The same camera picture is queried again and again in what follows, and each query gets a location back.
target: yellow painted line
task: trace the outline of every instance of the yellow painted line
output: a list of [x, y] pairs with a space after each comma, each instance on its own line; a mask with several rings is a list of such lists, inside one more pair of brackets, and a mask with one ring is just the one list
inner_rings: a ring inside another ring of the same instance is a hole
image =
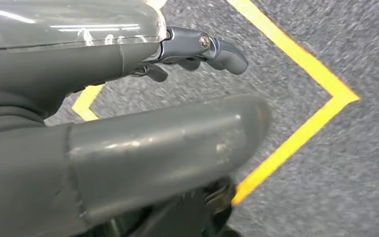
[[97, 120], [98, 117], [90, 110], [90, 106], [97, 98], [99, 92], [104, 85], [90, 85], [83, 90], [75, 104], [72, 106], [72, 110], [75, 111], [84, 121]]
[[317, 58], [279, 29], [250, 0], [227, 0], [227, 2], [332, 95], [332, 99], [309, 118], [287, 141], [238, 185], [233, 203], [239, 204], [315, 135], [320, 128], [327, 124], [347, 104], [359, 100], [359, 97]]

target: bolt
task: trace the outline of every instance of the bolt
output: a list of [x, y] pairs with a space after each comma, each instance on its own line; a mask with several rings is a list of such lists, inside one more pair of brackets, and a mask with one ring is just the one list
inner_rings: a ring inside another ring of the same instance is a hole
[[203, 48], [209, 48], [210, 47], [210, 38], [207, 34], [203, 33], [200, 36], [200, 45]]

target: gray plastic body panel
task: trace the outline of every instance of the gray plastic body panel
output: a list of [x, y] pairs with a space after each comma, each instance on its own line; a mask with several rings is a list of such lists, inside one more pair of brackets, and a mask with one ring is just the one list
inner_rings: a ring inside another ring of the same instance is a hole
[[87, 218], [154, 203], [228, 175], [251, 158], [270, 114], [255, 96], [78, 124], [71, 157]]
[[69, 93], [120, 78], [158, 48], [159, 43], [134, 43], [19, 53], [0, 50], [0, 106], [21, 107], [48, 118]]
[[217, 180], [270, 123], [255, 96], [55, 127], [15, 117], [26, 122], [0, 132], [0, 237], [73, 236]]
[[160, 42], [166, 25], [143, 0], [0, 0], [0, 49]]
[[68, 125], [0, 133], [0, 237], [67, 237], [86, 230], [66, 154]]

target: clear plastic windshield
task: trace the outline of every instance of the clear plastic windshield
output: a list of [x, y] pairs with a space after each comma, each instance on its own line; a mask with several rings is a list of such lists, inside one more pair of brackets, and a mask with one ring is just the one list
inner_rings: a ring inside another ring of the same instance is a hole
[[47, 50], [165, 38], [162, 14], [143, 0], [0, 0], [0, 49]]

